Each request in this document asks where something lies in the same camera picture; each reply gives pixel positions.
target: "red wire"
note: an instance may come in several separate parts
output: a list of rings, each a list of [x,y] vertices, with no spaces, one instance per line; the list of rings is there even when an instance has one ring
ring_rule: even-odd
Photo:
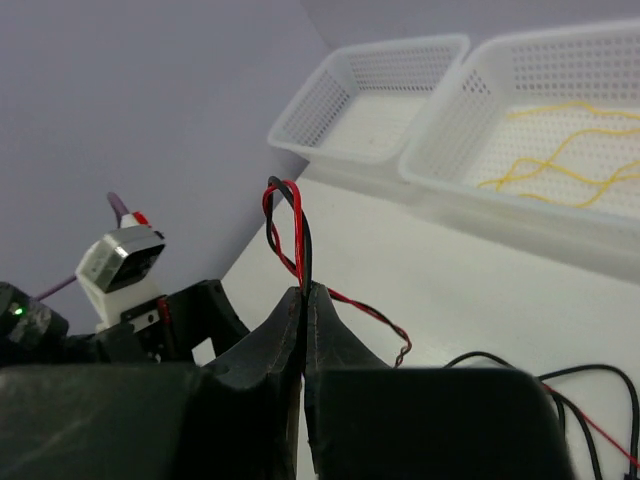
[[[298,282],[300,287],[302,288],[304,284],[304,225],[303,225],[303,213],[302,213],[302,196],[300,195],[300,190],[295,182],[291,180],[283,180],[282,183],[286,185],[291,193],[293,194],[293,212],[294,212],[294,228],[295,228],[295,268],[289,263],[288,259],[285,257],[282,252],[282,246],[280,244],[280,236],[278,235],[278,230],[275,225],[271,225],[271,233],[273,235],[273,243],[275,244],[276,255],[280,258],[282,264],[286,267],[286,269],[295,277],[298,278]],[[267,187],[264,194],[262,195],[262,209],[265,214],[268,214],[269,210],[269,197],[273,195],[277,188],[273,185]],[[411,351],[413,348],[413,343],[409,338],[409,334],[403,328],[391,323],[388,319],[380,316],[377,312],[367,308],[366,305],[357,302],[355,300],[351,300],[348,297],[345,297],[339,292],[336,292],[333,289],[328,289],[329,294],[336,298],[338,301],[348,303],[353,305],[358,310],[372,316],[376,320],[384,323],[391,327],[405,342],[406,345],[402,347],[400,350],[400,355],[396,357],[396,367],[402,364],[404,356]]]
[[[288,180],[285,180],[285,185],[287,185],[290,189],[291,186],[287,184],[287,182],[289,182]],[[264,213],[266,214],[268,211],[268,201],[269,201],[269,196],[271,196],[273,194],[273,192],[275,192],[277,190],[276,187],[274,186],[270,186],[268,187],[264,194],[262,195],[262,210],[264,211]],[[296,199],[298,200],[298,205],[301,202],[301,198],[300,198],[300,191],[297,189],[297,186],[295,188],[295,190],[297,191],[297,195],[296,192],[293,192],[293,198],[294,198],[294,227],[295,227],[295,238],[296,238],[296,242],[295,242],[295,256],[296,256],[296,261],[295,261],[295,270],[291,267],[291,265],[289,265],[289,262],[287,262],[287,259],[284,256],[284,253],[282,253],[282,247],[280,244],[280,235],[278,235],[278,230],[276,229],[275,225],[271,225],[271,233],[273,235],[273,242],[276,245],[276,252],[278,257],[280,258],[280,261],[282,261],[282,263],[284,264],[284,266],[287,268],[287,270],[289,270],[289,272],[291,272],[291,274],[296,277],[298,279],[298,283],[300,284],[300,288],[302,288],[303,285],[303,281],[304,281],[304,267],[303,267],[303,258],[304,258],[304,245],[300,245],[300,243],[298,242],[299,238],[303,238],[303,230],[302,230],[302,210],[300,209],[300,212],[298,214],[298,212],[296,211],[295,205],[296,205]]]
[[[293,199],[294,199],[294,228],[295,228],[295,244],[296,244],[296,262],[295,262],[295,268],[292,267],[287,258],[285,257],[284,253],[282,252],[282,246],[280,244],[280,236],[278,235],[278,230],[276,229],[275,225],[271,226],[271,233],[273,234],[273,241],[274,244],[276,246],[276,254],[278,255],[278,258],[280,258],[280,261],[284,264],[284,266],[287,268],[287,270],[289,272],[291,272],[292,275],[294,275],[295,277],[298,278],[298,282],[300,283],[300,287],[302,287],[303,285],[303,280],[304,280],[304,268],[303,268],[303,259],[304,259],[304,230],[303,230],[303,223],[302,223],[302,198],[300,195],[300,190],[298,189],[298,186],[292,182],[291,180],[284,180],[282,183],[284,183],[287,187],[289,187],[289,189],[291,190],[292,194],[293,194]],[[274,191],[276,191],[276,187],[274,186],[270,186],[268,187],[265,192],[264,195],[262,196],[262,209],[264,210],[265,214],[268,213],[268,200],[269,200],[269,196],[273,194]],[[404,355],[406,355],[411,348],[413,347],[413,344],[411,342],[411,339],[409,338],[409,335],[407,334],[407,332],[403,329],[400,328],[397,325],[391,324],[387,319],[381,317],[380,315],[378,315],[376,312],[368,309],[365,305],[356,302],[355,300],[351,300],[348,297],[345,297],[344,295],[342,295],[339,292],[336,292],[335,290],[329,288],[329,293],[338,301],[344,302],[344,303],[348,303],[349,305],[353,305],[354,307],[356,307],[358,310],[363,311],[364,313],[367,313],[368,315],[371,315],[373,318],[375,318],[376,320],[384,323],[385,325],[389,325],[391,328],[393,328],[394,331],[396,331],[396,333],[398,333],[403,339],[404,341],[407,343],[404,347],[402,347],[402,350],[400,351],[400,355],[398,355],[398,358],[396,359],[396,366],[400,365],[402,363],[402,359],[404,357]],[[552,389],[550,386],[548,385],[544,385],[545,388],[547,390],[549,390],[550,392],[555,392],[554,389]],[[624,447],[622,445],[620,445],[620,443],[618,443],[611,435],[609,435],[607,432],[604,431],[604,429],[602,427],[600,427],[596,422],[594,422],[593,420],[591,420],[591,418],[589,418],[582,410],[578,409],[580,411],[580,415],[582,416],[582,418],[584,418],[585,422],[587,422],[589,425],[591,425],[600,435],[602,435],[611,445],[613,445],[616,449],[618,449],[620,451],[620,453],[622,453],[625,457],[627,457],[627,459],[633,463],[636,467],[640,468],[640,462],[638,461],[638,459],[636,459],[633,455],[631,455],[629,452],[627,452]]]
[[[546,384],[543,384],[543,385],[550,392],[557,393],[549,385],[546,385]],[[602,435],[605,438],[605,440],[607,440],[611,445],[613,445],[615,448],[617,448],[620,451],[620,453],[622,453],[625,457],[627,457],[627,459],[631,463],[633,463],[636,467],[640,468],[640,462],[638,462],[638,459],[636,459],[636,457],[634,457],[629,452],[627,452],[622,445],[620,445],[611,435],[609,435],[607,432],[605,432],[604,429],[600,425],[598,425],[596,422],[591,420],[591,418],[589,418],[586,413],[584,413],[582,410],[580,410],[580,408],[578,408],[578,411],[580,412],[580,415],[582,416],[582,418],[584,418],[585,422],[587,422],[589,425],[591,425],[595,429],[596,432],[598,432],[600,435]]]

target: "white wall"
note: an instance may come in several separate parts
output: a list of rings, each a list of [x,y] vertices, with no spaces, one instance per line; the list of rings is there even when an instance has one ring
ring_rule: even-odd
[[[332,48],[442,33],[475,44],[526,29],[640,17],[637,0],[300,0]]]
[[[38,293],[115,226],[115,190],[166,234],[170,292],[221,276],[300,159],[271,123],[327,48],[297,0],[0,4],[0,278]],[[77,286],[51,297],[73,331]]]

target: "white robot part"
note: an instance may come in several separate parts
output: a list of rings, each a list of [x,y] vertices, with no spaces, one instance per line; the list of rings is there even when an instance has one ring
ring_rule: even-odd
[[[87,250],[76,277],[100,317],[97,332],[120,323],[125,312],[153,305],[162,295],[148,272],[163,248],[162,238],[129,214],[122,217],[120,229],[107,233]],[[155,307],[136,315],[129,319],[135,331],[160,320]]]

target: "black wire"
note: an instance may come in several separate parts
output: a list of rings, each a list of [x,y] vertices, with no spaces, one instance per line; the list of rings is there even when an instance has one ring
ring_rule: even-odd
[[[572,373],[584,372],[589,370],[603,370],[612,372],[618,375],[627,386],[629,390],[629,396],[631,397],[631,441],[629,447],[629,453],[635,458],[638,458],[638,440],[640,437],[640,405],[638,401],[638,392],[636,391],[633,382],[629,376],[617,367],[612,365],[606,365],[601,363],[594,363],[588,365],[578,365],[577,367],[565,368],[556,372],[540,375],[538,379],[540,381],[550,380],[552,378],[562,377],[564,375],[570,375]],[[629,462],[629,476],[632,479],[637,478],[638,468]]]
[[[569,410],[573,412],[573,415],[576,417],[576,420],[578,420],[578,423],[580,424],[580,428],[582,428],[582,433],[584,433],[584,439],[587,442],[587,449],[589,450],[589,456],[591,457],[591,466],[593,467],[593,475],[595,476],[596,480],[603,480],[602,469],[600,468],[600,460],[598,460],[598,451],[596,450],[596,444],[593,441],[593,435],[591,435],[591,430],[589,430],[589,425],[587,425],[587,422],[582,416],[582,412],[576,406],[575,403],[573,403],[571,400],[569,400],[567,397],[565,397],[561,393],[558,393],[555,391],[553,392],[548,391],[548,393],[549,395],[551,395],[552,398],[559,400],[564,405],[566,405],[569,408]]]
[[[551,396],[551,398],[553,399],[553,403],[556,404],[556,410],[558,411],[558,424],[560,425],[560,430],[562,430],[562,433],[567,434],[567,415],[564,411],[564,405],[562,404],[562,402],[560,400],[558,400],[557,398],[555,398],[554,396]]]
[[[282,194],[284,199],[289,203],[291,208],[292,209],[294,208],[293,193],[291,193],[291,190],[289,190],[289,187],[287,187],[284,183],[282,183],[282,181],[279,178],[269,177],[268,185],[269,186],[273,185],[274,187],[276,187],[278,191]],[[269,197],[267,198],[266,218],[267,218],[267,221],[265,226],[266,226],[266,233],[267,233],[267,242],[269,243],[269,247],[271,247],[271,250],[273,250],[274,253],[277,254],[278,250],[276,249],[276,245],[273,240],[273,236],[271,232],[271,228],[273,226],[273,195],[269,195]],[[311,246],[311,230],[309,229],[309,223],[307,222],[307,217],[304,214],[304,211],[302,212],[302,229],[304,233],[304,259],[303,259],[304,271],[303,271],[303,284],[302,284],[301,293],[305,298],[308,298],[309,295],[311,294],[311,285],[312,285],[311,262],[313,258],[313,251]],[[292,268],[295,268],[295,263],[292,262],[291,259],[287,258],[284,254],[283,256],[285,260],[289,263],[289,265]]]
[[[503,367],[515,368],[509,362],[507,362],[506,360],[503,360],[497,355],[494,355],[488,352],[481,352],[481,351],[469,352],[469,353],[465,353],[464,355],[460,355],[459,357],[456,357],[453,360],[451,360],[449,363],[447,363],[443,368],[451,368],[463,362],[464,360],[467,360],[473,357],[488,358],[489,360],[492,360],[497,364],[502,365]],[[593,441],[593,435],[591,435],[591,430],[589,429],[589,425],[587,425],[587,422],[582,416],[582,412],[571,400],[569,400],[567,397],[565,397],[561,393],[558,393],[555,391],[553,392],[547,391],[547,393],[551,395],[551,398],[556,403],[556,406],[559,404],[562,404],[568,407],[569,410],[573,412],[574,416],[576,417],[576,420],[578,421],[578,424],[580,425],[580,428],[582,429],[582,433],[584,433],[584,438],[587,443],[587,449],[589,450],[589,456],[591,457],[591,466],[593,467],[593,474],[596,480],[603,480],[602,470],[600,468],[600,460],[598,459],[598,451],[596,449],[596,444]],[[562,408],[562,412],[563,412],[562,417],[564,418],[564,408]]]
[[[464,355],[460,355],[459,357],[456,357],[453,360],[451,360],[449,363],[447,363],[443,368],[454,367],[457,364],[459,364],[461,362],[464,362],[465,360],[467,360],[469,358],[474,358],[474,357],[488,358],[489,360],[493,360],[494,362],[502,365],[503,367],[515,368],[509,362],[507,362],[506,360],[501,359],[500,357],[498,357],[497,355],[494,355],[493,353],[480,352],[480,351],[469,352],[469,353],[465,353]]]
[[[337,297],[333,294],[330,294],[330,296],[333,300],[337,302],[348,303],[348,302],[345,302],[345,300],[343,300],[342,298]],[[401,329],[399,326],[397,326],[395,323],[389,320],[389,318],[385,314],[383,314],[380,310],[373,308],[371,305],[367,305],[366,303],[358,302],[356,300],[351,300],[351,301],[353,303],[360,305],[362,308],[367,310],[367,312],[369,312],[370,314],[377,316],[382,323],[390,327],[391,330],[393,330],[396,335],[398,335],[405,342],[407,342],[407,345],[404,345],[400,349],[400,353],[396,356],[395,368],[399,367],[402,364],[404,357],[411,351],[411,347],[409,346],[409,344],[411,343],[411,339],[409,338],[409,335],[407,334],[407,332],[405,332],[403,329]]]
[[[503,367],[509,367],[509,368],[514,368],[513,365],[511,365],[510,363],[506,362],[505,360],[503,360],[502,358],[492,354],[492,353],[488,353],[488,352],[480,352],[480,351],[476,351],[476,352],[469,352],[469,353],[465,353],[464,355],[460,355],[459,357],[453,359],[452,361],[450,361],[449,363],[447,363],[444,368],[451,368],[455,365],[457,365],[460,362],[463,362],[469,358],[474,358],[474,357],[484,357],[484,358],[488,358],[489,360],[498,363],[500,365],[502,365]],[[558,410],[558,423],[560,424],[560,428],[562,429],[562,431],[564,433],[566,433],[566,414],[564,411],[564,407],[562,405],[562,402],[560,402],[559,400],[557,400],[556,398],[552,398],[553,402],[556,404],[556,409]]]
[[[284,199],[289,203],[291,208],[294,208],[293,193],[291,193],[291,190],[289,190],[289,187],[287,187],[279,178],[273,177],[273,176],[269,177],[268,185],[269,186],[273,185],[274,187],[276,187],[278,191],[282,194]],[[273,195],[269,195],[267,197],[266,206],[267,206],[266,208],[267,211],[265,216],[267,221],[265,223],[265,229],[267,234],[267,243],[269,244],[269,247],[271,248],[271,250],[277,255],[278,249],[276,247],[275,240],[273,238],[273,232],[271,231],[273,227]],[[311,262],[313,257],[313,251],[311,246],[311,230],[309,228],[309,223],[307,222],[307,217],[304,214],[304,211],[302,212],[302,228],[303,228],[303,234],[304,234],[304,260],[303,260],[304,262],[303,282],[304,283],[302,288],[302,295],[305,298],[308,298],[311,293],[311,286],[313,285],[313,280],[311,278],[311,272],[312,272]],[[287,262],[290,268],[292,269],[296,268],[296,264],[286,255],[284,255],[284,253],[282,254],[282,257],[284,261]],[[339,302],[344,302],[344,300],[342,300],[339,297],[336,297],[335,295],[331,295],[331,298]],[[404,332],[402,329],[400,329],[400,327],[395,325],[393,322],[391,322],[391,320],[389,320],[389,318],[387,318],[387,316],[384,315],[382,312],[380,312],[379,310],[376,310],[370,305],[367,305],[366,303],[357,302],[355,300],[352,300],[352,301],[353,303],[357,303],[358,305],[362,306],[367,311],[377,315],[379,319],[382,321],[382,323],[389,326],[400,338],[402,338],[406,342],[411,341],[407,333]],[[407,355],[410,350],[411,349],[407,345],[403,346],[400,349],[400,354],[396,357],[396,366],[399,366],[402,363],[402,360],[404,359],[405,355]]]

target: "red and black wire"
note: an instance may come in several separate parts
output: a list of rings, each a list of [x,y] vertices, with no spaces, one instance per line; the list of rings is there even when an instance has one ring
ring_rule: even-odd
[[[278,191],[293,209],[294,229],[295,229],[295,262],[289,259],[282,251],[280,236],[278,230],[273,224],[273,194]],[[267,189],[262,196],[262,209],[264,210],[266,221],[267,242],[271,250],[280,258],[280,261],[289,272],[298,279],[300,291],[304,298],[309,298],[311,293],[312,280],[312,261],[313,252],[311,245],[311,231],[307,217],[302,210],[302,198],[298,186],[291,180],[280,180],[277,177],[269,177]],[[329,288],[329,295],[335,301],[348,303],[364,313],[371,315],[379,322],[384,323],[391,328],[396,335],[405,341],[405,345],[400,349],[400,353],[396,357],[395,367],[399,367],[404,357],[411,351],[413,347],[411,339],[407,332],[389,320],[385,315],[375,308],[363,302],[352,300],[339,292]]]
[[[451,360],[447,363],[444,368],[453,367],[464,360],[469,358],[477,358],[483,357],[488,358],[489,360],[502,365],[507,368],[515,368],[509,362],[503,360],[502,358],[494,355],[492,353],[487,352],[469,352],[464,355],[460,355],[455,359]],[[598,452],[596,450],[595,442],[593,441],[593,436],[591,435],[591,431],[589,430],[589,426],[595,429],[600,435],[602,435],[605,440],[607,440],[611,445],[613,445],[620,453],[622,453],[627,460],[629,460],[629,479],[637,479],[638,467],[640,467],[640,463],[638,462],[638,441],[640,439],[640,405],[638,401],[638,393],[633,385],[633,382],[629,378],[629,376],[620,370],[617,367],[613,367],[611,365],[606,364],[588,364],[588,365],[578,365],[576,367],[565,368],[562,370],[558,370],[555,372],[547,373],[544,375],[538,376],[538,380],[541,382],[545,380],[551,380],[553,378],[562,377],[565,375],[571,375],[574,373],[585,372],[585,371],[607,371],[618,375],[622,381],[625,383],[625,386],[629,390],[629,396],[631,399],[631,441],[629,451],[625,450],[620,443],[618,443],[611,435],[609,435],[602,427],[600,427],[596,422],[594,422],[586,413],[584,413],[580,408],[578,408],[572,401],[570,401],[567,397],[557,392],[555,389],[543,383],[543,388],[549,393],[553,401],[556,403],[558,408],[558,417],[563,419],[561,421],[562,429],[564,430],[564,406],[569,408],[572,413],[575,415],[580,428],[584,433],[585,440],[587,442],[587,449],[589,450],[589,456],[591,457],[591,465],[593,467],[593,473],[596,480],[602,480],[602,472],[600,469],[600,461],[598,459]]]
[[[273,224],[273,194],[279,191],[284,199],[289,203],[294,212],[294,225],[295,225],[295,259],[293,262],[290,260],[283,252],[282,245],[280,243],[280,236],[278,235],[278,230],[276,226]],[[298,283],[300,285],[300,290],[304,298],[308,298],[311,292],[312,287],[312,245],[311,245],[311,231],[309,229],[309,224],[307,222],[307,218],[304,215],[302,210],[302,199],[300,196],[300,191],[298,190],[297,185],[291,180],[280,180],[276,177],[269,178],[269,184],[267,189],[264,192],[262,197],[262,207],[264,210],[264,214],[266,216],[266,234],[267,234],[267,242],[271,247],[271,250],[280,258],[284,266],[298,279]],[[402,338],[406,344],[400,350],[400,354],[396,357],[395,366],[398,367],[402,364],[402,361],[412,348],[411,339],[407,332],[395,325],[391,322],[385,315],[376,310],[375,308],[355,300],[351,300],[348,297],[336,292],[335,290],[328,289],[331,298],[343,303],[348,303],[358,308],[359,310],[371,315],[376,320],[388,325],[400,338]],[[456,359],[449,362],[445,365],[445,368],[453,367],[458,363],[472,357],[485,357],[493,360],[494,362],[499,363],[508,368],[514,368],[513,365],[509,364],[505,360],[500,357],[493,355],[487,352],[470,352],[464,355],[457,357]],[[557,392],[553,388],[551,388],[547,384],[543,384],[544,388],[547,390],[553,401],[556,403],[558,408],[558,417],[560,420],[560,424],[562,429],[565,428],[565,413],[564,407],[566,406],[571,410],[571,412],[575,415],[587,442],[587,448],[589,450],[589,454],[591,456],[591,462],[593,466],[593,471],[596,480],[602,480],[602,472],[600,469],[600,462],[598,459],[598,453],[596,450],[595,442],[593,440],[593,436],[591,435],[591,431],[589,426],[594,428],[598,433],[600,433],[609,443],[611,443],[616,449],[618,449],[628,460],[629,460],[629,478],[636,479],[637,477],[637,469],[640,467],[640,463],[638,462],[638,439],[640,437],[640,406],[638,405],[638,395],[631,382],[631,379],[622,372],[620,369],[616,367],[612,367],[610,365],[603,364],[591,364],[591,365],[580,365],[577,367],[572,367],[564,370],[559,370],[557,372],[548,373],[546,375],[539,376],[539,380],[549,380],[552,378],[577,373],[586,370],[605,370],[610,371],[612,373],[617,374],[622,378],[625,382],[627,388],[629,389],[629,394],[631,396],[631,410],[632,410],[632,421],[631,421],[631,442],[629,451],[625,450],[616,440],[613,439],[607,432],[602,429],[599,425],[597,425],[591,418],[589,418],[580,408],[578,408],[572,401],[570,401],[567,397]]]

